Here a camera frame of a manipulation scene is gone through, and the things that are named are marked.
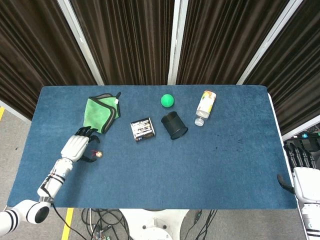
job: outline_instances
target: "green ball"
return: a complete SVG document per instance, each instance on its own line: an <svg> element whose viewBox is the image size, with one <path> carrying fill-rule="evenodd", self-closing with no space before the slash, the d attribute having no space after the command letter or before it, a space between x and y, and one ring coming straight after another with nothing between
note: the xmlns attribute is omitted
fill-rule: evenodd
<svg viewBox="0 0 320 240"><path fill-rule="evenodd" d="M175 103L175 99L170 94L165 94L161 97L161 104L165 108L170 108Z"/></svg>

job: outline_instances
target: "bottle label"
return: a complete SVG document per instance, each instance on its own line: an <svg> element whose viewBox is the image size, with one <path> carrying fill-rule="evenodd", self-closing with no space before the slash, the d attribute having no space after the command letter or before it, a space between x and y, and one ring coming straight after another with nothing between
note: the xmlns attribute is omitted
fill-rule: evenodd
<svg viewBox="0 0 320 240"><path fill-rule="evenodd" d="M197 110L201 110L207 113L211 112L212 106L214 105L216 94L212 91L204 91Z"/></svg>

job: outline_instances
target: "small ball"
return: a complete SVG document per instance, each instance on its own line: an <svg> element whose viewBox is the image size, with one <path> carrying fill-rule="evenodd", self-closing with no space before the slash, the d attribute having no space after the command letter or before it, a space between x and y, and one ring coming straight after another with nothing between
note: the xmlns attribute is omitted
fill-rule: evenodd
<svg viewBox="0 0 320 240"><path fill-rule="evenodd" d="M175 103L175 99L171 94L165 94L161 97L161 104L165 108L170 108Z"/></svg>
<svg viewBox="0 0 320 240"><path fill-rule="evenodd" d="M97 151L97 152L95 153L95 155L96 155L97 158L102 158L102 156L104 155L104 153L103 153L102 151Z"/></svg>

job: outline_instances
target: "small box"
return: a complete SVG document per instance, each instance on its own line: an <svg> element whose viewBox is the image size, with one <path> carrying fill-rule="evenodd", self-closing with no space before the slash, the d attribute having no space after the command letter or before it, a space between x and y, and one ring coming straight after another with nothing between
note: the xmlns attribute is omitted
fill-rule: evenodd
<svg viewBox="0 0 320 240"><path fill-rule="evenodd" d="M150 117L146 117L138 121L133 121L130 125L134 140L136 142L139 142L144 139L149 139L156 135Z"/></svg>

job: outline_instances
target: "white cap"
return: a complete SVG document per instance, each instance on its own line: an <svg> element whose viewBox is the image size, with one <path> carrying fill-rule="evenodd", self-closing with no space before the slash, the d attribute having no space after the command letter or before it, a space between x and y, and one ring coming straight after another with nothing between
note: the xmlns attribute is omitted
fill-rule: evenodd
<svg viewBox="0 0 320 240"><path fill-rule="evenodd" d="M194 124L201 127L203 126L205 123L205 121L202 119L202 118L196 118L195 121L194 121Z"/></svg>

